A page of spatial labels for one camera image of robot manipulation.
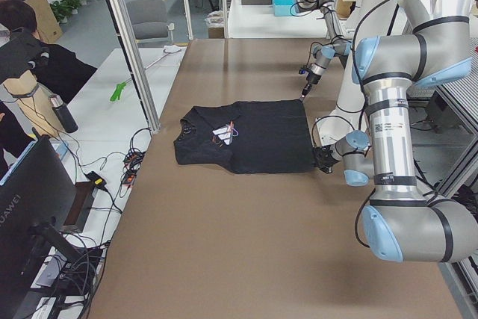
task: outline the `cardboard box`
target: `cardboard box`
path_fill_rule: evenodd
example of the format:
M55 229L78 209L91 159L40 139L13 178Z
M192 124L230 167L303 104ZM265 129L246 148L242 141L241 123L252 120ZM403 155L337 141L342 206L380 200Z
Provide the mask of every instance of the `cardboard box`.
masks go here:
M337 0L335 8L340 18L348 18L356 5L357 0Z
M224 39L224 28L208 28L209 39Z
M23 0L26 4L30 5L37 16L37 29L40 39L44 43L55 43L63 32L55 16L48 0Z

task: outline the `office chair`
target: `office chair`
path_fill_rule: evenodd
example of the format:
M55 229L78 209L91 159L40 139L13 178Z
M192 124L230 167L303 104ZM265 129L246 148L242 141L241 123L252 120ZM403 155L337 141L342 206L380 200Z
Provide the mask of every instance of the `office chair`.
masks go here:
M163 0L133 0L126 3L136 41L171 36L174 24L167 22L166 4Z

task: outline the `black monitor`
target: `black monitor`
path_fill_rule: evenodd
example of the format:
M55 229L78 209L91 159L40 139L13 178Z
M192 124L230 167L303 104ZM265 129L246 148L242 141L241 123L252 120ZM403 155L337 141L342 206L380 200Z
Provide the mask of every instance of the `black monitor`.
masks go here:
M48 232L59 235L75 193L48 137L25 150L0 186L2 319L15 316L52 244L57 247Z

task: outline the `blue box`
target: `blue box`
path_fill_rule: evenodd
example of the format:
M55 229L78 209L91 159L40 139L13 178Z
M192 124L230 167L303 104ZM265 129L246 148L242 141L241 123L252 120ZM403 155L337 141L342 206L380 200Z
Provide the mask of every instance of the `blue box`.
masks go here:
M296 0L272 0L272 8L275 16L294 16L296 15Z

